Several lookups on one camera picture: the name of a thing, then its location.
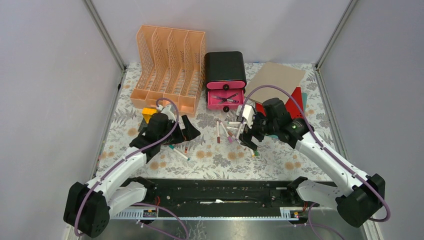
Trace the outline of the black drawer cabinet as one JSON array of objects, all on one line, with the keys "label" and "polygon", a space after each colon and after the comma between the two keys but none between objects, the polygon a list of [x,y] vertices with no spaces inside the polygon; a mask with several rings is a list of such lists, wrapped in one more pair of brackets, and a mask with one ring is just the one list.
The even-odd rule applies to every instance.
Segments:
[{"label": "black drawer cabinet", "polygon": [[230,89],[241,89],[247,85],[244,58],[240,51],[208,52],[204,62],[208,89],[222,89],[224,83]]}]

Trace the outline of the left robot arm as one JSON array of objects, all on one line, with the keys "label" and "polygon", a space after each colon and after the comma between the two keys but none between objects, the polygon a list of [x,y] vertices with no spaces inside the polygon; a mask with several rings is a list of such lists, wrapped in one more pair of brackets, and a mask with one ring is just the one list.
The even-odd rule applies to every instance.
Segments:
[{"label": "left robot arm", "polygon": [[75,182],[69,189],[63,214],[65,223],[74,227],[76,235],[98,237],[111,217],[135,203],[152,204],[155,192],[148,183],[123,183],[137,169],[146,165],[163,145],[189,142],[200,136],[188,117],[181,117],[180,128],[176,116],[155,113],[125,150],[124,154],[101,175],[86,183]]}]

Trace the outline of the pink top drawer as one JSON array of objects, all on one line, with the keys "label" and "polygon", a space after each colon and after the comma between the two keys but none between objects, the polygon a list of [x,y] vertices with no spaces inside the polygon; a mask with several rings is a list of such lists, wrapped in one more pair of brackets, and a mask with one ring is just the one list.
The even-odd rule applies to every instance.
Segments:
[{"label": "pink top drawer", "polygon": [[208,90],[243,89],[246,86],[243,80],[210,81],[206,84]]}]

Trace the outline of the pink drawer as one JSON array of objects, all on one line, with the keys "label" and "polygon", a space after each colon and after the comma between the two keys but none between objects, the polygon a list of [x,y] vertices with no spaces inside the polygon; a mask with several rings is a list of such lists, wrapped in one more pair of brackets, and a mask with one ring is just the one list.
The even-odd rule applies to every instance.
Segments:
[{"label": "pink drawer", "polygon": [[[212,98],[212,96],[229,97],[233,94],[238,94],[233,99],[238,100],[239,103],[224,102],[223,104],[219,104],[220,100]],[[207,108],[209,110],[222,110],[225,113],[229,112],[230,110],[237,109],[239,105],[244,103],[244,99],[245,97],[243,89],[209,90],[206,94]]]},{"label": "pink drawer", "polygon": [[243,80],[210,81],[206,84],[208,90],[243,89],[246,86]]}]

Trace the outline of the purple gel pen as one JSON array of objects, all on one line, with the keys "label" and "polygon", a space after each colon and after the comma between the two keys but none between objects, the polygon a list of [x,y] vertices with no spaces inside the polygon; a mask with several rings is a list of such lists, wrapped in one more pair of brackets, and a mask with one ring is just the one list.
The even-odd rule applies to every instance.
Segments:
[{"label": "purple gel pen", "polygon": [[230,98],[221,98],[219,104],[223,104],[223,103],[233,103],[233,104],[238,104],[239,101],[238,100],[234,100],[234,99],[230,99]]}]

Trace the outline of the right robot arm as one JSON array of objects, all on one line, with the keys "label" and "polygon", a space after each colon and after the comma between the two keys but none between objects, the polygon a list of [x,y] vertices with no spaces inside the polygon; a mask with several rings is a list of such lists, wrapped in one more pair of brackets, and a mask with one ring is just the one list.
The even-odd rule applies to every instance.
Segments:
[{"label": "right robot arm", "polygon": [[384,206],[385,180],[377,173],[369,175],[355,167],[332,149],[302,117],[292,118],[285,104],[277,97],[265,101],[264,112],[250,105],[240,105],[237,119],[244,121],[239,140],[244,146],[257,150],[252,141],[261,142],[266,136],[277,138],[312,160],[334,186],[298,177],[289,186],[287,201],[299,206],[304,201],[336,210],[341,218],[355,228]]}]

